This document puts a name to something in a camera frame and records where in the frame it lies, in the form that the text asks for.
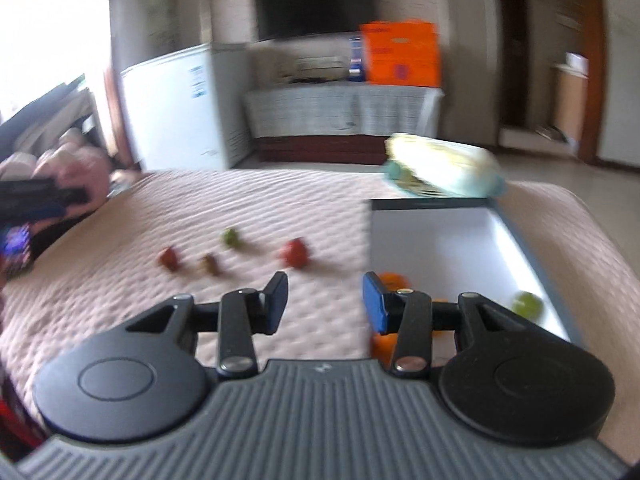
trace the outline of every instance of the television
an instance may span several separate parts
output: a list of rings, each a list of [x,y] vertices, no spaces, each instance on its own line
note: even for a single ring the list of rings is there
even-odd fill
[[[356,32],[378,19],[376,0],[255,0],[258,39]]]

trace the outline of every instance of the small green fruit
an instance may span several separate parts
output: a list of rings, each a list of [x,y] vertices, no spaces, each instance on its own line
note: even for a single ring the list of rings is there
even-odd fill
[[[222,233],[222,241],[231,249],[237,249],[240,247],[240,235],[233,227],[225,229],[225,232]]]
[[[531,292],[519,292],[513,299],[511,310],[529,321],[536,323],[542,317],[545,304],[541,298]]]

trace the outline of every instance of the smartphone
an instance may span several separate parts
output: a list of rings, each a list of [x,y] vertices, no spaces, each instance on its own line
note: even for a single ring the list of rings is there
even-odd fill
[[[31,269],[31,229],[28,224],[2,230],[1,254],[8,280]]]

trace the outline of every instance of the metal bolt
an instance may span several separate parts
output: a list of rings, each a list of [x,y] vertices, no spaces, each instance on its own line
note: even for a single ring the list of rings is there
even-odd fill
[[[427,367],[427,361],[416,355],[401,357],[396,361],[396,370],[399,372],[421,372]]]
[[[254,360],[249,357],[234,355],[222,359],[220,368],[230,374],[241,374],[254,365]]]

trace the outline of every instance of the blue sticker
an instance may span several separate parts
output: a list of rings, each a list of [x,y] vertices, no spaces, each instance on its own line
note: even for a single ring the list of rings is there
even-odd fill
[[[204,67],[196,66],[189,70],[191,74],[191,98],[202,97],[207,95],[207,87],[204,79]]]

